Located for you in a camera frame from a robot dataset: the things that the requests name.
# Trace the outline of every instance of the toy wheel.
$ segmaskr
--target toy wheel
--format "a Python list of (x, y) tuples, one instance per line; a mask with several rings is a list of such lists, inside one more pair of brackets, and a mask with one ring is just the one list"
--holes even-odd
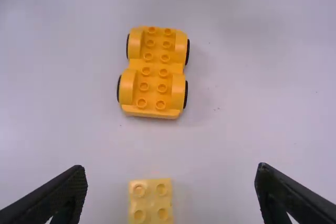
[(127, 57), (127, 59), (128, 59), (128, 40), (129, 40), (129, 38), (130, 38), (130, 34), (127, 35), (127, 40), (126, 40), (126, 57)]
[(117, 101), (119, 102), (119, 87), (120, 87), (120, 79), (121, 79), (121, 75), (119, 76), (118, 79), (118, 84), (117, 84)]
[(188, 81), (185, 81), (183, 109), (185, 109), (185, 107), (187, 106), (187, 100), (188, 100)]
[(190, 40), (188, 39), (188, 42), (187, 42), (187, 55), (185, 57), (185, 65), (187, 65), (188, 61), (189, 61), (189, 51), (190, 51)]

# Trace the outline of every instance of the black plastic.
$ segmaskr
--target black plastic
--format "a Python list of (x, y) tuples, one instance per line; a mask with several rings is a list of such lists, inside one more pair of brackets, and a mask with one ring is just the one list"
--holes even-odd
[(185, 65), (186, 66), (187, 66), (188, 61), (189, 61), (189, 51), (190, 51), (190, 40), (188, 39), (188, 42), (187, 42), (187, 54), (186, 54), (186, 57), (185, 57)]
[(128, 59), (128, 40), (130, 39), (130, 34), (127, 35), (127, 40), (126, 40), (126, 58)]
[(255, 188), (265, 224), (336, 224), (336, 205), (268, 164), (260, 163)]
[(183, 109), (185, 109), (185, 107), (187, 106), (187, 100), (188, 100), (188, 81), (185, 81)]
[(118, 84), (117, 84), (117, 101), (118, 101), (118, 102), (119, 102), (119, 86), (120, 86), (120, 80), (121, 80), (121, 75), (119, 76)]
[(88, 183), (75, 165), (22, 199), (0, 210), (0, 224), (77, 224)]

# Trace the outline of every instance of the lego duplo car base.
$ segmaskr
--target lego duplo car base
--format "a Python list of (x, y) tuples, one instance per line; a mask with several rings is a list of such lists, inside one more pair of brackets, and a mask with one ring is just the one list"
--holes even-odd
[(117, 99), (127, 115), (176, 119), (187, 103), (183, 73), (190, 41), (180, 30), (133, 28), (127, 37), (129, 66), (118, 80)]

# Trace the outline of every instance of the white table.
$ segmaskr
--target white table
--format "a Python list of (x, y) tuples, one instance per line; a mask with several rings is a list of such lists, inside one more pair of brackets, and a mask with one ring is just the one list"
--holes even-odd
[[(335, 0), (0, 0), (0, 208), (74, 164), (81, 222), (126, 223), (128, 181), (170, 177), (176, 224), (262, 223), (259, 162), (336, 202)], [(177, 121), (124, 116), (138, 25), (191, 41)]]

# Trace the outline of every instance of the yellow plastic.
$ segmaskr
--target yellow plastic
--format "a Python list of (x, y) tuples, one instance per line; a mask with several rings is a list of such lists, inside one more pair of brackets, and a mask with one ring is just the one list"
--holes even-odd
[(129, 224), (174, 223), (169, 178), (130, 181), (129, 195)]
[(127, 115), (176, 119), (183, 112), (187, 41), (176, 29), (131, 29), (129, 66), (121, 75), (118, 97)]

